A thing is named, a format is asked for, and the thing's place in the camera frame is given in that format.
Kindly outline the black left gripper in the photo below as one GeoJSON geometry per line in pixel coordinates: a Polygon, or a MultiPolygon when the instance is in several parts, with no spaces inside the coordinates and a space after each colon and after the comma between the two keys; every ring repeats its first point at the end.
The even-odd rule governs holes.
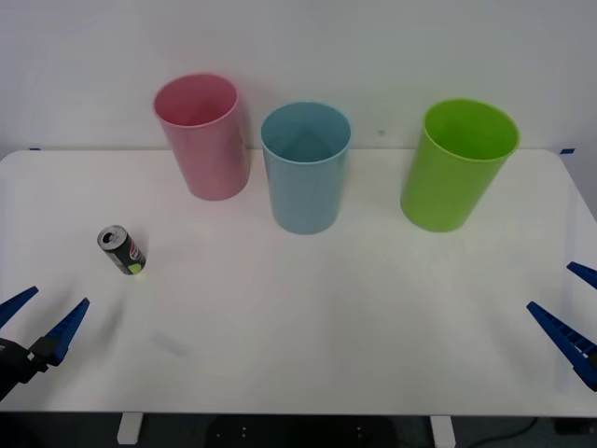
{"type": "MultiPolygon", "coordinates": [[[[29,287],[0,305],[0,327],[3,327],[36,293],[37,287],[29,287]]],[[[39,338],[29,350],[12,341],[1,340],[0,375],[1,398],[5,398],[18,384],[27,384],[39,372],[49,366],[58,367],[64,360],[90,301],[83,299],[45,336],[39,338]]]]}

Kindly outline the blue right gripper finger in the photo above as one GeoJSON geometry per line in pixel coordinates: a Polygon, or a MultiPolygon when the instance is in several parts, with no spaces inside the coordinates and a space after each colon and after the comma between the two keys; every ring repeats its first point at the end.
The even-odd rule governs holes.
{"type": "Polygon", "coordinates": [[[534,301],[529,302],[526,308],[566,357],[577,376],[589,389],[595,391],[596,344],[534,301]]]}
{"type": "Polygon", "coordinates": [[[566,269],[574,273],[576,276],[588,283],[594,289],[597,288],[596,270],[573,261],[567,264],[566,269]]]}

